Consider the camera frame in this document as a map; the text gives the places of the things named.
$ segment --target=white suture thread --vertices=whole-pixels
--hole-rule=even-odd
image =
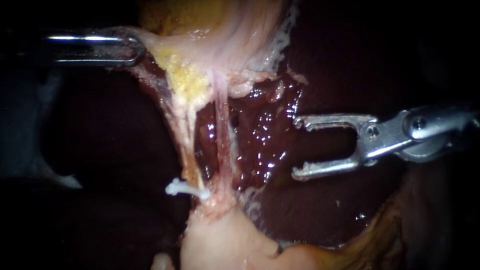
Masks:
[[[198,189],[191,186],[187,181],[180,181],[178,177],[175,177],[170,184],[165,188],[165,193],[175,196],[178,193],[191,194],[197,196],[200,200],[206,200],[210,198],[211,192],[208,188]]]

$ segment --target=dark background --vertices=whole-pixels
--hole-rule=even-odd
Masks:
[[[382,4],[333,1],[327,6],[332,14],[351,19],[338,20],[332,15],[325,18],[325,23],[361,24],[383,36],[382,46],[394,54],[397,52],[401,72],[405,76],[422,78],[421,83],[426,91],[428,88],[432,103],[451,97],[452,100],[479,104],[476,82],[478,46],[475,42],[478,21],[472,4],[460,1]],[[137,6],[132,1],[10,1],[9,7],[2,6],[0,30],[28,35],[38,28],[96,29],[136,25],[137,14]],[[10,42],[1,39],[3,45]],[[16,68],[2,65],[0,80],[5,79],[3,75],[15,72]],[[42,80],[49,70],[39,68],[33,71]],[[477,143],[469,152],[450,157],[454,168],[450,175],[454,233],[448,269],[474,266],[477,262],[480,204],[475,188],[479,177],[474,172],[478,166],[478,149]],[[152,254],[158,250],[176,252],[174,235],[178,230],[168,228],[169,222],[163,218],[154,218],[159,211],[158,205],[139,202],[141,188],[132,191],[136,194],[131,195],[128,191],[110,193],[106,187],[91,187],[90,190],[72,191],[30,179],[2,180],[0,239],[3,248],[0,263],[6,266],[0,267],[148,269]],[[83,242],[84,246],[77,251],[62,246],[65,236],[75,238],[75,243]],[[164,242],[152,243],[155,238]]]

